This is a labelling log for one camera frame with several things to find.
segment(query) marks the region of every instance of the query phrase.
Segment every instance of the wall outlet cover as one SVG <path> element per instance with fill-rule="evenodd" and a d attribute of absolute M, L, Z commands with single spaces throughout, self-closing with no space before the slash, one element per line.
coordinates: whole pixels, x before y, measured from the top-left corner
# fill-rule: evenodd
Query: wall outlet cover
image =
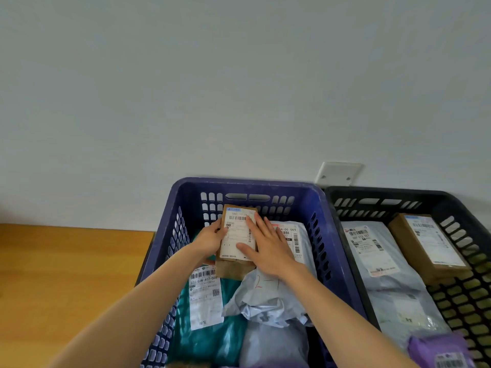
<path fill-rule="evenodd" d="M 363 164 L 324 161 L 314 183 L 321 188 L 328 186 L 350 186 Z"/>

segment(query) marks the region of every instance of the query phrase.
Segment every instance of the purple package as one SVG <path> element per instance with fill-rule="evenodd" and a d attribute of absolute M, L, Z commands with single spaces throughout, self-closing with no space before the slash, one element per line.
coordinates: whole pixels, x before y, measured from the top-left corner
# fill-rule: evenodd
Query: purple package
<path fill-rule="evenodd" d="M 457 332 L 428 337 L 412 336 L 409 357 L 421 368 L 475 368 L 464 337 Z"/>

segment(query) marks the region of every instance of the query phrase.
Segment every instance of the black plastic basket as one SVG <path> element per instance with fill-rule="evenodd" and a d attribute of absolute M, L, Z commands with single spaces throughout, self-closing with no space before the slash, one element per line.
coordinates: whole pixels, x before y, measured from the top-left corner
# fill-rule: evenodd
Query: black plastic basket
<path fill-rule="evenodd" d="M 454 196 L 443 191 L 371 187 L 325 190 L 368 320 L 378 328 L 372 305 L 341 221 L 380 221 L 397 213 L 430 214 L 472 267 L 459 278 L 429 286 L 443 318 L 467 340 L 477 367 L 491 365 L 491 234 Z"/>

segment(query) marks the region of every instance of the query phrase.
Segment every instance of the wooden surface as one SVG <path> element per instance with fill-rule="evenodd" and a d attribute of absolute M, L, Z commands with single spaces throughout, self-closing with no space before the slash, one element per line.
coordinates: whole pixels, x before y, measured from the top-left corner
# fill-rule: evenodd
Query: wooden surface
<path fill-rule="evenodd" d="M 0 368 L 45 366 L 134 286 L 152 235 L 0 225 Z"/>

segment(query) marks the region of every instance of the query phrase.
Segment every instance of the left hand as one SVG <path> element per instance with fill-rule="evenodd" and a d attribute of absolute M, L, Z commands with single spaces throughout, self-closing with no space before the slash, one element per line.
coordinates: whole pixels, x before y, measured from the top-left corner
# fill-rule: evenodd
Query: left hand
<path fill-rule="evenodd" d="M 217 219 L 210 226 L 203 228 L 191 245 L 200 252 L 202 261 L 206 265 L 214 265 L 215 261 L 207 260 L 214 255 L 220 247 L 221 240 L 227 235 L 228 228 L 221 227 L 221 218 Z"/>

